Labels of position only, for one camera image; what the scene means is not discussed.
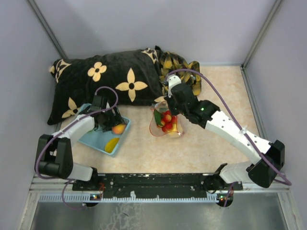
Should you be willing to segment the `orange peach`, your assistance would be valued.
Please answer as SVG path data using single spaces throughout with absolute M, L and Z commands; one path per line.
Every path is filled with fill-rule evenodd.
M 118 124 L 114 127 L 112 127 L 112 133 L 115 135 L 121 135 L 126 128 L 126 124 L 122 123 L 122 124 Z

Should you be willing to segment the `yellow pepper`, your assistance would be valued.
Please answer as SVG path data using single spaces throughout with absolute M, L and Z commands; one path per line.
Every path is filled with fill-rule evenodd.
M 104 151 L 107 153 L 112 153 L 117 143 L 119 142 L 119 138 L 112 138 L 106 145 Z

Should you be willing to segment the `red cherry tomato bunch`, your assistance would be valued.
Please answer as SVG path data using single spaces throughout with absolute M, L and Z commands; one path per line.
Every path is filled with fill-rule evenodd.
M 169 110 L 165 112 L 159 112 L 158 110 L 153 111 L 154 121 L 156 126 L 163 132 L 163 133 L 172 133 L 178 132 L 177 126 L 177 117 L 171 115 Z

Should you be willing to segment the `clear zip bag orange zipper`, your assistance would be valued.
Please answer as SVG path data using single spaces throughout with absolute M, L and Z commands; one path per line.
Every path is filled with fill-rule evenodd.
M 173 115 L 166 101 L 153 104 L 153 113 L 149 124 L 149 131 L 154 137 L 169 136 L 170 138 L 181 137 L 184 133 L 178 115 Z

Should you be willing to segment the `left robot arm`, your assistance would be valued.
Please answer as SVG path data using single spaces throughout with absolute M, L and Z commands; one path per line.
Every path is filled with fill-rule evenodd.
M 66 179 L 82 181 L 89 190 L 100 184 L 97 169 L 73 161 L 72 147 L 86 133 L 98 127 L 110 127 L 122 121 L 118 99 L 109 105 L 106 97 L 95 96 L 92 104 L 82 109 L 63 129 L 43 134 L 37 145 L 35 173 L 45 180 Z

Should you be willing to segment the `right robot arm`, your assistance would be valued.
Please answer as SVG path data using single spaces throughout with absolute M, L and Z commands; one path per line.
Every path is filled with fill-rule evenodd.
M 184 83 L 172 83 L 166 100 L 173 115 L 182 114 L 191 123 L 219 135 L 248 158 L 247 162 L 224 166 L 214 178 L 217 188 L 224 190 L 233 182 L 248 179 L 260 187 L 270 187 L 284 166 L 285 145 L 281 141 L 270 142 L 239 128 L 217 105 L 198 100 Z

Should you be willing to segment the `light blue plastic basket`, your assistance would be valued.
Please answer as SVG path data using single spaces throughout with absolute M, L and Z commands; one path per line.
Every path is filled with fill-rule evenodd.
M 130 130 L 130 120 L 126 117 L 123 117 L 126 124 L 125 131 L 121 135 L 115 135 L 111 131 L 103 132 L 103 131 L 94 131 L 94 128 L 87 133 L 85 133 L 78 142 L 95 149 L 101 153 L 104 153 L 108 156 L 115 157 L 116 153 L 118 152 L 119 148 L 125 141 L 127 134 Z M 105 145 L 112 139 L 112 138 L 119 138 L 119 142 L 117 143 L 116 147 L 114 148 L 112 153 L 107 153 L 104 151 Z

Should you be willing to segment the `black floral pillow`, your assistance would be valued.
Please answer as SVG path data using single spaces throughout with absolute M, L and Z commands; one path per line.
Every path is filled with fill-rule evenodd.
M 94 93 L 109 104 L 150 106 L 163 101 L 159 47 L 138 49 L 86 59 L 58 59 L 49 72 L 56 81 L 48 125 L 75 115 Z

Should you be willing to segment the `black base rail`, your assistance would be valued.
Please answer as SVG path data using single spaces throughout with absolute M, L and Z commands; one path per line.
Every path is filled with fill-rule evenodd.
M 88 182 L 77 180 L 73 191 L 98 191 L 104 198 L 206 198 L 209 191 L 227 190 L 218 173 L 106 173 Z

